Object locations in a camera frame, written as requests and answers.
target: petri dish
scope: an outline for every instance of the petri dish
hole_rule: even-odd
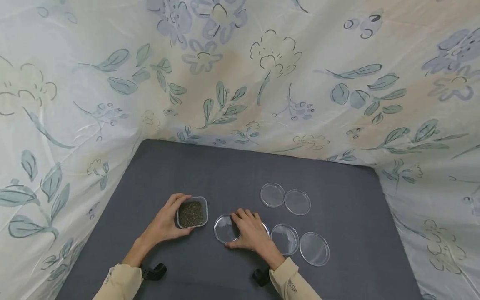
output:
[[[266,183],[260,191],[260,199],[268,207],[279,207],[285,200],[285,191],[278,183]]]
[[[285,195],[285,206],[295,215],[306,215],[310,211],[311,205],[308,195],[300,190],[291,190]]]
[[[306,262],[317,267],[326,264],[330,258],[327,241],[315,232],[307,232],[301,237],[300,253]]]
[[[219,216],[215,221],[213,230],[216,239],[222,244],[238,240],[240,237],[240,231],[235,222],[232,222],[230,215]]]
[[[299,235],[288,224],[278,224],[273,227],[270,237],[283,255],[292,255],[299,248]]]

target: gray mat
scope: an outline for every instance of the gray mat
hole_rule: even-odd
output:
[[[260,200],[267,182],[300,189],[311,201],[305,216]],[[324,300],[421,300],[417,282],[370,168],[225,148],[144,141],[115,190],[57,299],[91,299],[108,268],[119,263],[172,193],[203,196],[208,223],[188,237],[158,245],[146,262],[164,263],[159,282],[144,282],[135,299],[280,299],[272,285],[251,279],[266,264],[251,251],[228,250],[213,233],[221,214],[238,207],[260,213],[272,229],[292,225],[300,236],[321,234],[330,246],[322,267],[292,255]]]

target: beige sleeve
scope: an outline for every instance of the beige sleeve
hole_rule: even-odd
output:
[[[142,281],[140,268],[118,264],[109,269],[107,278],[93,300],[132,300]]]
[[[270,270],[270,280],[283,300],[322,300],[298,270],[290,258],[275,271]]]

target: seeds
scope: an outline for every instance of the seeds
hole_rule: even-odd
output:
[[[182,203],[179,208],[179,224],[184,227],[201,225],[204,222],[202,204],[198,201]]]

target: floral fabric backdrop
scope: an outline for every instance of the floral fabric backdrop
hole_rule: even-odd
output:
[[[56,297],[147,138],[370,166],[424,299],[480,299],[479,11],[0,2],[0,299]]]

